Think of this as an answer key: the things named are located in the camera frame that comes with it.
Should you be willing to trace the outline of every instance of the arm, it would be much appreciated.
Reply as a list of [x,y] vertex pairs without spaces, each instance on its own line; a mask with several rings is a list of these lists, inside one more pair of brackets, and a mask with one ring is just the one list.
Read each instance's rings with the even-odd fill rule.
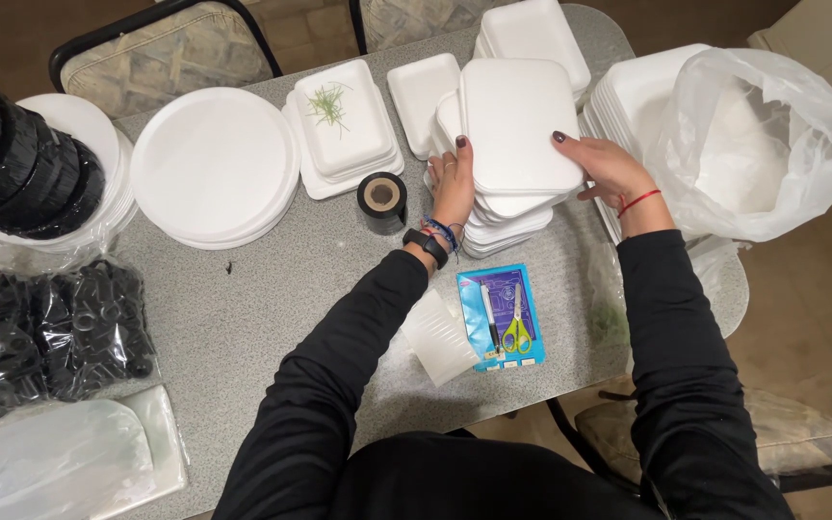
[[[623,201],[656,189],[616,144],[561,136],[555,134],[555,146],[596,182],[579,199],[599,196],[620,210]],[[641,454],[642,496],[657,497],[679,519],[791,519],[759,468],[737,367],[663,196],[629,207],[621,228],[618,260],[638,398],[631,439]]]
[[[431,172],[433,218],[448,225],[463,224],[473,203],[472,151],[466,140],[458,145],[457,160],[444,158],[454,166],[445,172],[433,157],[442,173]],[[230,468],[214,519],[326,517],[364,387],[433,271],[433,257],[415,244],[391,252],[285,356]]]

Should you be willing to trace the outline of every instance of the green scissors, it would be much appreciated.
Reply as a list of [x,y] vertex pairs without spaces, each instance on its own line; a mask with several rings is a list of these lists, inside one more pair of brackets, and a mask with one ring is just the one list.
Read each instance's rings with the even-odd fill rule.
[[[516,284],[516,301],[512,309],[512,321],[506,327],[506,332],[503,332],[503,348],[507,352],[528,353],[532,349],[532,336],[525,329],[525,324],[522,323],[522,291],[521,286]],[[506,343],[506,337],[512,336],[512,343]]]

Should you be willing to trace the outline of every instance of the hand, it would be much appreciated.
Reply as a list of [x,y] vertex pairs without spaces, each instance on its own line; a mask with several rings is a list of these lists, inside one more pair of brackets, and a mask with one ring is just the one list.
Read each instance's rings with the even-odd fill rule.
[[595,182],[594,187],[577,194],[581,201],[602,197],[609,207],[620,211],[623,207],[621,197],[631,202],[656,190],[656,184],[644,166],[611,141],[591,137],[576,140],[556,131],[551,143],[561,154],[584,167],[586,181]]
[[429,157],[429,177],[435,207],[432,219],[445,226],[458,224],[451,231],[459,237],[473,209],[473,147],[463,135],[457,136],[457,158],[445,152],[442,158]]

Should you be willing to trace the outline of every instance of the chair cushion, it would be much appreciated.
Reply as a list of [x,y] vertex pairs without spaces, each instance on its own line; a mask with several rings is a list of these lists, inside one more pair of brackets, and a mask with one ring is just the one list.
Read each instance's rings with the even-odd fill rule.
[[[764,473],[787,475],[832,465],[832,417],[767,391],[743,392],[744,407],[756,430],[756,449]],[[641,481],[640,456],[631,442],[636,404],[599,404],[575,417],[577,430],[608,466],[634,483]]]
[[483,13],[519,0],[361,0],[368,52],[477,25]]
[[98,45],[60,71],[66,93],[110,118],[159,108],[206,87],[243,87],[273,77],[246,22],[228,6],[202,2]]

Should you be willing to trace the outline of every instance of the black smartwatch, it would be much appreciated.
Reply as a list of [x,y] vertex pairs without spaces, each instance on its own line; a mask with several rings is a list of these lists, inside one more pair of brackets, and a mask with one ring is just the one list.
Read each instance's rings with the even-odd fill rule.
[[442,244],[438,243],[432,235],[427,235],[416,230],[408,230],[403,234],[403,245],[410,242],[416,242],[422,246],[422,251],[432,254],[438,269],[441,269],[448,263],[448,252],[445,251]]

